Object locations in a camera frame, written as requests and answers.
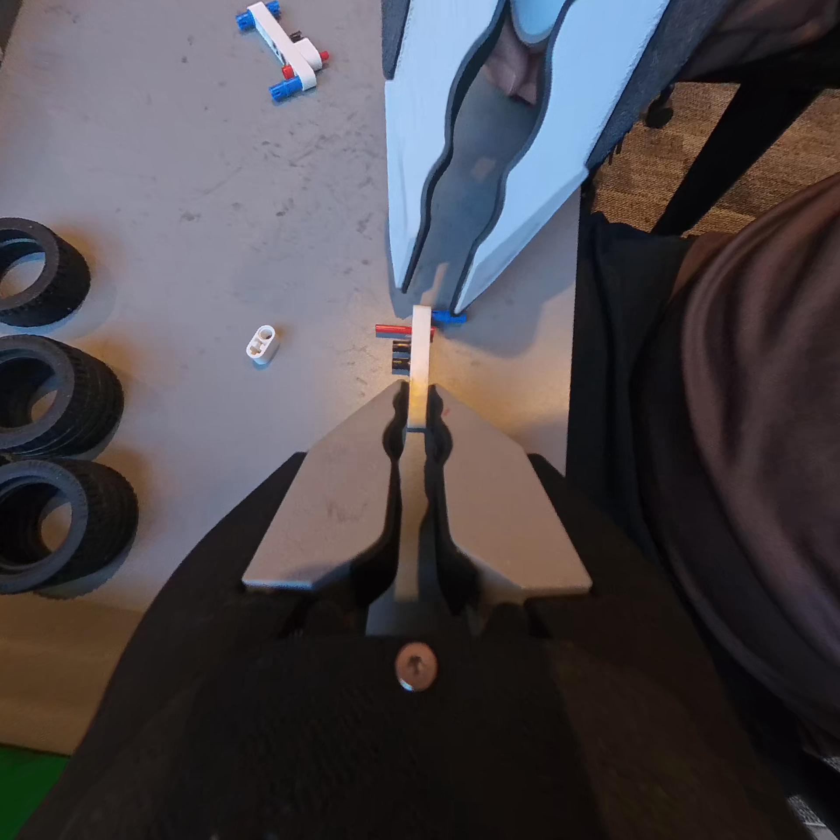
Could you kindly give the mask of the green plastic bin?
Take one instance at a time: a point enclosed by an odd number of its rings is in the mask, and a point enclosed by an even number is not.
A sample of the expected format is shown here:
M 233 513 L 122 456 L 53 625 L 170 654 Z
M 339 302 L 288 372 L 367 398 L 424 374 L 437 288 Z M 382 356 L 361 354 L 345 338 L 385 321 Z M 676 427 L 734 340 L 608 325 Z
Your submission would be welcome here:
M 1 838 L 12 839 L 65 769 L 69 757 L 1 746 Z

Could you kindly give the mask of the white holed brick beam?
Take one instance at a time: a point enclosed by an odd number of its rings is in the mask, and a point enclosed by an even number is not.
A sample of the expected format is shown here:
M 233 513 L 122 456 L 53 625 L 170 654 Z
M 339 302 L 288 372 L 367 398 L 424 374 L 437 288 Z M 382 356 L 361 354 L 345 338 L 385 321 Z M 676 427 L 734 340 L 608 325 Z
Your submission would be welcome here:
M 416 304 L 413 307 L 411 354 L 409 359 L 409 394 L 406 431 L 423 433 L 427 425 L 427 395 L 431 344 L 433 340 L 432 309 Z

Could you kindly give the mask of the grey desk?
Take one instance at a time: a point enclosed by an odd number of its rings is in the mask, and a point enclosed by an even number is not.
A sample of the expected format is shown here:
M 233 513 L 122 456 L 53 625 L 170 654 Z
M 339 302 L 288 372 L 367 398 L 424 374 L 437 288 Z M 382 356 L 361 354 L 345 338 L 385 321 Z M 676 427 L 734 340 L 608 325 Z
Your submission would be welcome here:
M 117 565 L 2 596 L 2 744 L 71 753 L 176 566 L 290 455 L 396 378 L 379 2 L 281 2 L 331 56 L 275 104 L 245 2 L 23 2 L 2 65 L 2 216 L 91 268 L 47 331 L 125 392 L 98 462 L 140 523 Z M 266 366 L 246 346 L 277 330 Z

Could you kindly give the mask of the white small connector piece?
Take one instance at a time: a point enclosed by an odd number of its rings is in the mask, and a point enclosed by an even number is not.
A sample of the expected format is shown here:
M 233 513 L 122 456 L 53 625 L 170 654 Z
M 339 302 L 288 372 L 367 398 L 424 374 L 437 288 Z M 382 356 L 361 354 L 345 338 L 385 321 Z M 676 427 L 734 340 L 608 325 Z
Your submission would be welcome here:
M 273 360 L 279 347 L 277 335 L 277 330 L 270 324 L 257 328 L 246 346 L 246 355 L 252 364 L 262 367 Z

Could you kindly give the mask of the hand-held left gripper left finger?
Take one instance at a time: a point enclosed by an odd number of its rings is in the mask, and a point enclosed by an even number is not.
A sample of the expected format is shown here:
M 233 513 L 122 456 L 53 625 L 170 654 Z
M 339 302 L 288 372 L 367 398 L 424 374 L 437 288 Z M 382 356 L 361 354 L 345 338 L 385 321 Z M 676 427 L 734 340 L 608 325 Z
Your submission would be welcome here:
M 254 592 L 366 607 L 396 575 L 408 383 L 394 381 L 304 456 L 243 575 Z

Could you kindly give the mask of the black chair base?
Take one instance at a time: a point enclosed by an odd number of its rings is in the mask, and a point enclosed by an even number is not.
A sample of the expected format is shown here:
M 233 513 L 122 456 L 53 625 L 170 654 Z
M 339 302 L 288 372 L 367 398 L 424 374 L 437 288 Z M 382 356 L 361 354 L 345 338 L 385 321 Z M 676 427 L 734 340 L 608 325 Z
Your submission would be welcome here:
M 820 93 L 838 88 L 839 70 L 742 70 L 735 79 L 737 92 L 654 225 L 655 235 L 694 227 Z

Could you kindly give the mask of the person's right hand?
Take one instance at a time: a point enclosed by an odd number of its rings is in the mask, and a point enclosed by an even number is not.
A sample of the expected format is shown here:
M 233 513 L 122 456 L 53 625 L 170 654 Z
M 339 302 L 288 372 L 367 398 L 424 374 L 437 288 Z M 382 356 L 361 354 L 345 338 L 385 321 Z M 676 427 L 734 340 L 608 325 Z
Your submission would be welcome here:
M 506 16 L 498 40 L 484 65 L 488 81 L 506 97 L 535 106 L 542 54 L 523 43 Z

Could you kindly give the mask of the black rubber toy tyre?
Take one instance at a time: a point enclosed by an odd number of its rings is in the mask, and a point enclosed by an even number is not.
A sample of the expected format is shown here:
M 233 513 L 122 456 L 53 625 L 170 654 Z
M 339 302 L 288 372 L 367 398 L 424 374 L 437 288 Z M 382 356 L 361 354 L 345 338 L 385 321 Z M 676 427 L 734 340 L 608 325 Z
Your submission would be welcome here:
M 1 338 L 1 450 L 17 458 L 76 456 L 100 445 L 123 412 L 103 362 L 32 334 Z
M 82 254 L 49 227 L 20 217 L 1 219 L 1 278 L 20 260 L 43 256 L 38 276 L 25 289 L 1 297 L 1 322 L 45 327 L 67 318 L 84 302 L 91 273 Z
M 65 501 L 70 525 L 54 549 L 42 523 Z M 1 468 L 1 593 L 16 595 L 96 573 L 130 543 L 139 523 L 131 484 L 115 469 L 60 458 L 9 461 Z

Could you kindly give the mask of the person's torso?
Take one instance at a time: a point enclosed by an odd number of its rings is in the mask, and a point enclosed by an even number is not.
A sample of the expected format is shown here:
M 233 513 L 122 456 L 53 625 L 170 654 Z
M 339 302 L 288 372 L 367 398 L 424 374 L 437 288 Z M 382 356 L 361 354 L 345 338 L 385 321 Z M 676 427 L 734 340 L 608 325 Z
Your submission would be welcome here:
M 838 837 L 839 181 L 735 234 L 581 210 L 566 475 L 669 578 Z

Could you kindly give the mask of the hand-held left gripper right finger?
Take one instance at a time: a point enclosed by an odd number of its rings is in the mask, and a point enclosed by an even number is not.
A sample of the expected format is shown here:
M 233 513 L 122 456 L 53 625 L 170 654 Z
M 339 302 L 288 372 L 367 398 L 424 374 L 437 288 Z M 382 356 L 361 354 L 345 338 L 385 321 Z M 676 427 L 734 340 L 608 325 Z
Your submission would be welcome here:
M 452 613 L 590 592 L 523 447 L 439 385 L 428 392 L 426 452 L 437 580 Z

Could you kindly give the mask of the white beam assembly with pins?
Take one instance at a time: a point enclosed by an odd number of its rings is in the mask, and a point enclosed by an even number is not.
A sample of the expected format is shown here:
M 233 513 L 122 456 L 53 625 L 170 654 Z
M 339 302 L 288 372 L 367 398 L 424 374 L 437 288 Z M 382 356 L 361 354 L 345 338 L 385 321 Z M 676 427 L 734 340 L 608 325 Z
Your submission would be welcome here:
M 318 49 L 300 31 L 288 33 L 281 24 L 280 2 L 255 2 L 235 15 L 242 33 L 256 32 L 280 63 L 281 79 L 269 87 L 274 103 L 281 103 L 314 89 L 330 53 Z

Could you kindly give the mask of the person's right forearm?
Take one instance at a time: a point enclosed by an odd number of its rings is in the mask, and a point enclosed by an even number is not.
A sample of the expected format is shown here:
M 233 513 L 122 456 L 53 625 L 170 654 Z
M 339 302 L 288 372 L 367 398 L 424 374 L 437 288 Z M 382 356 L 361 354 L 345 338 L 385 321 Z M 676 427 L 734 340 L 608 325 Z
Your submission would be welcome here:
M 673 82 L 838 76 L 838 1 L 736 1 Z

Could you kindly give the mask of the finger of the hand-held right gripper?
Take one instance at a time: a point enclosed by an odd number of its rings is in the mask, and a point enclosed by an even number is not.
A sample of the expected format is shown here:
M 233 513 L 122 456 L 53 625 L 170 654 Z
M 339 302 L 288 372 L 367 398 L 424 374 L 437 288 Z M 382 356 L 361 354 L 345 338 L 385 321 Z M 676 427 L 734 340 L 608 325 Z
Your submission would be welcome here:
M 546 50 L 538 123 L 500 179 L 494 213 L 458 282 L 456 314 L 499 277 L 583 183 L 586 162 L 667 5 L 563 6 Z
M 388 240 L 394 287 L 406 293 L 452 161 L 455 121 L 505 21 L 502 1 L 384 1 L 382 68 Z

